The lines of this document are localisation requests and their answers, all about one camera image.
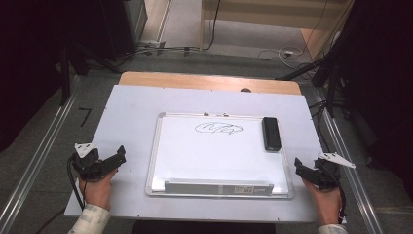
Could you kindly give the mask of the black whiteboard eraser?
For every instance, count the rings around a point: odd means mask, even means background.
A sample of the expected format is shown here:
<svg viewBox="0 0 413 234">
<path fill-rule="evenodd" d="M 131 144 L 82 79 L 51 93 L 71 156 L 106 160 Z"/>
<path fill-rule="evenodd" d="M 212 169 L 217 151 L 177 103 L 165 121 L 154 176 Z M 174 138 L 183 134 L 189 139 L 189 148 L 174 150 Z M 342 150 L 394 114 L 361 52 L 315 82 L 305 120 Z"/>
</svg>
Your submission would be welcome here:
<svg viewBox="0 0 413 234">
<path fill-rule="evenodd" d="M 264 117 L 262 120 L 264 147 L 267 151 L 278 152 L 282 148 L 278 119 Z"/>
</svg>

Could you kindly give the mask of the wooden table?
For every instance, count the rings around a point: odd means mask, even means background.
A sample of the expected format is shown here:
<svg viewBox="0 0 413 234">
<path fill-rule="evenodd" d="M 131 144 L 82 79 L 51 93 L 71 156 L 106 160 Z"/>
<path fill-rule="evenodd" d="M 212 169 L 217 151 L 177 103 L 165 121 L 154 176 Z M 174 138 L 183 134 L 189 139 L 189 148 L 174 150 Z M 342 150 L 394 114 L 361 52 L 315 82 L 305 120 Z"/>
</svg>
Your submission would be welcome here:
<svg viewBox="0 0 413 234">
<path fill-rule="evenodd" d="M 251 93 L 260 94 L 302 95 L 299 85 L 293 81 L 261 80 L 220 75 L 128 71 L 121 75 L 119 84 L 234 92 L 250 91 Z"/>
</svg>

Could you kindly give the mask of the white whiteboard with metal frame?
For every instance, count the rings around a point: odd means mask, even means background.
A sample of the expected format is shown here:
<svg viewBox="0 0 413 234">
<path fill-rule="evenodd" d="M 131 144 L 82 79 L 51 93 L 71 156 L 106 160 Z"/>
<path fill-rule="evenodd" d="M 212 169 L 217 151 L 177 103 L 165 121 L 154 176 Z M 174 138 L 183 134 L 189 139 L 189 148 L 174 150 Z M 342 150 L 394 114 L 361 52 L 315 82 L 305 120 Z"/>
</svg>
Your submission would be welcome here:
<svg viewBox="0 0 413 234">
<path fill-rule="evenodd" d="M 162 113 L 146 193 L 291 199 L 294 188 L 285 152 L 265 148 L 261 117 Z"/>
</svg>

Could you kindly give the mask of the person's right hand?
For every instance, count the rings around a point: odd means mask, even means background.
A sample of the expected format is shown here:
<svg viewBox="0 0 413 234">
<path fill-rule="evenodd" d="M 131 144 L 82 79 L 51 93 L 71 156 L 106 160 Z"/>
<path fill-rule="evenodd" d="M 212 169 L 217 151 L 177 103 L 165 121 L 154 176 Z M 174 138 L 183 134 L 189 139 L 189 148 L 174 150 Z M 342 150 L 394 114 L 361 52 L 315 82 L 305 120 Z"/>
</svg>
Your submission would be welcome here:
<svg viewBox="0 0 413 234">
<path fill-rule="evenodd" d="M 319 223 L 321 225 L 338 224 L 339 212 L 342 207 L 340 190 L 338 188 L 319 190 L 306 179 L 303 179 L 303 183 L 312 195 Z"/>
</svg>

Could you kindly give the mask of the black tripod stand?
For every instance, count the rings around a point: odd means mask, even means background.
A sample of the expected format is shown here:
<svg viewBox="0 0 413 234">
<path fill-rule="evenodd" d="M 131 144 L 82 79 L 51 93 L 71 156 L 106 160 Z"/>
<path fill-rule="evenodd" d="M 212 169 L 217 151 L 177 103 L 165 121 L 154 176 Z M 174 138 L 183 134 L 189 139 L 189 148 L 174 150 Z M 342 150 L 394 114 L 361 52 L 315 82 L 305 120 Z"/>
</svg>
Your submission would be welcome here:
<svg viewBox="0 0 413 234">
<path fill-rule="evenodd" d="M 304 65 L 296 71 L 290 74 L 284 75 L 278 78 L 278 81 L 291 81 L 294 78 L 309 72 L 312 69 L 317 69 L 316 74 L 311 80 L 311 83 L 315 88 L 320 88 L 325 83 L 328 83 L 326 101 L 324 102 L 324 107 L 327 109 L 329 116 L 331 118 L 335 117 L 334 114 L 334 97 L 336 85 L 339 81 L 338 71 L 339 64 L 337 62 L 336 56 L 332 53 L 328 53 L 326 56 L 317 59 L 314 62 Z"/>
</svg>

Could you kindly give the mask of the dark cabinet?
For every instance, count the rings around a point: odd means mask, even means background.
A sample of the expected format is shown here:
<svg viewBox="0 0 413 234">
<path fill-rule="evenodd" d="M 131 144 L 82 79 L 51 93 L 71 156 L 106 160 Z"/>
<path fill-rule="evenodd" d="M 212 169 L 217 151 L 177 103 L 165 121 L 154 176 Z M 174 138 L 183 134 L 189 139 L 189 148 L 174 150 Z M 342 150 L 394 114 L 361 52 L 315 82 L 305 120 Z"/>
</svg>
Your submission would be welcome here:
<svg viewBox="0 0 413 234">
<path fill-rule="evenodd" d="M 148 20 L 145 0 L 99 0 L 109 36 L 109 57 L 132 54 Z"/>
</svg>

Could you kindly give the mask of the black metal stand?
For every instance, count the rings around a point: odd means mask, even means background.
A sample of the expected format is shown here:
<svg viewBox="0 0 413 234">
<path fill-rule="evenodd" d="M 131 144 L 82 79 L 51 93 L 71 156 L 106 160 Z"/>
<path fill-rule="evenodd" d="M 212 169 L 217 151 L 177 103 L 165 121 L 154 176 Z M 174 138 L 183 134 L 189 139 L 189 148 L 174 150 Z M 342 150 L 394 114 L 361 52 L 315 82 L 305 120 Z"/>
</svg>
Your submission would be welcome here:
<svg viewBox="0 0 413 234">
<path fill-rule="evenodd" d="M 60 74 L 62 77 L 60 105 L 64 106 L 70 98 L 69 59 L 65 45 L 60 46 Z"/>
</svg>

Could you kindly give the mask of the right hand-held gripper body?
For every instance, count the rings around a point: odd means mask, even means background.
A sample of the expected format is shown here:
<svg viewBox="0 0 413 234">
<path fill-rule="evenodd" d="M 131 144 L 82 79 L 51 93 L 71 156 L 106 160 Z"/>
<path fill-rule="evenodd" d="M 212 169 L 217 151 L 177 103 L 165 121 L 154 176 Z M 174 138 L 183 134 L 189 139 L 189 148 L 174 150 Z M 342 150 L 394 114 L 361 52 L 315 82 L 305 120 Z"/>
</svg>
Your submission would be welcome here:
<svg viewBox="0 0 413 234">
<path fill-rule="evenodd" d="M 327 190 L 339 186 L 341 178 L 339 166 L 345 166 L 354 169 L 356 165 L 337 152 L 320 153 L 318 159 L 315 161 L 315 168 L 317 169 L 317 180 L 315 185 L 320 190 Z"/>
</svg>

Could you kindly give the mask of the aluminium floor rail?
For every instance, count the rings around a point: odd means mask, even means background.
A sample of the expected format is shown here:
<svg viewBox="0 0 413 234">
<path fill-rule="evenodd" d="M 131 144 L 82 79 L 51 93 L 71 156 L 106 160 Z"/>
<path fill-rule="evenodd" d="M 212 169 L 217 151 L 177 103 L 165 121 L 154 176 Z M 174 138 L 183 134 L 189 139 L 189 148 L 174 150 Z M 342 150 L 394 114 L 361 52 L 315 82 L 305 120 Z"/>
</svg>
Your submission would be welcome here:
<svg viewBox="0 0 413 234">
<path fill-rule="evenodd" d="M 350 162 L 354 162 L 352 155 L 350 154 L 349 148 L 347 147 L 346 142 L 343 139 L 342 133 L 337 125 L 336 119 L 331 118 L 327 107 L 325 104 L 322 104 L 326 97 L 321 88 L 314 88 L 314 96 L 317 102 L 319 102 L 321 111 L 319 114 L 319 119 L 325 125 L 328 130 L 327 134 L 324 134 L 319 128 L 319 135 L 322 141 L 322 146 L 327 149 L 332 149 L 337 151 L 341 156 Z M 351 169 L 344 167 L 343 172 L 345 179 L 347 180 L 352 194 L 355 198 L 357 208 L 360 212 L 362 220 L 365 224 L 368 234 L 384 234 L 384 230 L 379 221 L 376 212 L 372 206 L 370 198 L 367 194 L 367 191 L 364 187 L 364 184 L 358 174 L 357 169 Z"/>
<path fill-rule="evenodd" d="M 32 156 L 31 161 L 26 167 L 21 179 L 19 180 L 19 183 L 11 193 L 11 196 L 7 200 L 5 208 L 0 214 L 0 234 L 7 234 L 10 231 L 20 208 L 22 207 L 36 177 L 40 173 L 40 170 L 42 169 L 48 157 L 48 154 L 68 113 L 72 108 L 74 100 L 78 94 L 78 90 L 80 89 L 83 82 L 84 79 L 80 75 L 74 76 L 73 81 L 69 86 L 69 88 L 72 90 L 72 93 L 69 95 L 67 102 L 57 110 L 52 123 L 47 129 L 39 146 Z"/>
</svg>

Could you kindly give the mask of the person's left hand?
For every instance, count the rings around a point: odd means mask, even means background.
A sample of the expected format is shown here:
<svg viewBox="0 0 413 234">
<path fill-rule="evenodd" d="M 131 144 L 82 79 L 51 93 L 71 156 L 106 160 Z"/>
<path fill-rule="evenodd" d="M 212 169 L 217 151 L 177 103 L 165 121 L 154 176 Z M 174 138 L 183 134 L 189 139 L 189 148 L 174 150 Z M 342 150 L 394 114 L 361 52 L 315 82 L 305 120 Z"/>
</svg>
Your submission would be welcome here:
<svg viewBox="0 0 413 234">
<path fill-rule="evenodd" d="M 117 170 L 113 170 L 105 178 L 95 182 L 85 182 L 80 178 L 79 188 L 85 202 L 109 211 L 111 209 L 111 180 L 116 173 Z"/>
</svg>

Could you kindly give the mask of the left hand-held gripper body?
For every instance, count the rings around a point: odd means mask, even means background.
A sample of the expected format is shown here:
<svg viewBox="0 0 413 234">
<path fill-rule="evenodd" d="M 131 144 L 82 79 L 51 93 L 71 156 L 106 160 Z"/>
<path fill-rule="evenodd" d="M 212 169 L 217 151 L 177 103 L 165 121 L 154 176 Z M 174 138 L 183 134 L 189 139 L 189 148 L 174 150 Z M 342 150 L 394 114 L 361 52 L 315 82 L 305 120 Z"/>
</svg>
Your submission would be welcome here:
<svg viewBox="0 0 413 234">
<path fill-rule="evenodd" d="M 98 181 L 111 172 L 111 169 L 99 159 L 98 149 L 94 143 L 75 143 L 74 149 L 70 165 L 82 180 Z"/>
</svg>

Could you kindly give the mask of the large white panel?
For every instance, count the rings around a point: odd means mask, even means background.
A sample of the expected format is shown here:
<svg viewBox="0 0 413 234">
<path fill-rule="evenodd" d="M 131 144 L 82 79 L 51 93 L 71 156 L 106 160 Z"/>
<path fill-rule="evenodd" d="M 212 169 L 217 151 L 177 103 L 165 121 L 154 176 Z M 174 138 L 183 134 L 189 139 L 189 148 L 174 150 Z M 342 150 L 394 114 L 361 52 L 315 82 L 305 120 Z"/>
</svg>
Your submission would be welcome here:
<svg viewBox="0 0 413 234">
<path fill-rule="evenodd" d="M 291 199 L 150 196 L 146 182 L 157 119 L 162 113 L 273 117 L 294 188 Z M 117 85 L 113 88 L 93 142 L 107 158 L 123 145 L 126 162 L 111 182 L 116 217 L 224 222 L 315 222 L 308 189 L 294 160 L 313 166 L 321 147 L 307 102 L 298 95 L 225 92 Z"/>
</svg>

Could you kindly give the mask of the light wooden furniture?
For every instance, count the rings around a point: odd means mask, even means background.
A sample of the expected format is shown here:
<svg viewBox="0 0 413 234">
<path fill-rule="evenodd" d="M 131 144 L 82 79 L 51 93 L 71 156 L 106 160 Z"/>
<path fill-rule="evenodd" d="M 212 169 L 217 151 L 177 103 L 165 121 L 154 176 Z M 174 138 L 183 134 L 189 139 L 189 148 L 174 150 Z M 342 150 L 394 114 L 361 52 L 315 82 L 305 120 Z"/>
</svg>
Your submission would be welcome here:
<svg viewBox="0 0 413 234">
<path fill-rule="evenodd" d="M 320 59 L 341 31 L 355 0 L 202 0 L 200 46 L 205 20 L 218 20 L 300 28 L 305 48 Z"/>
</svg>

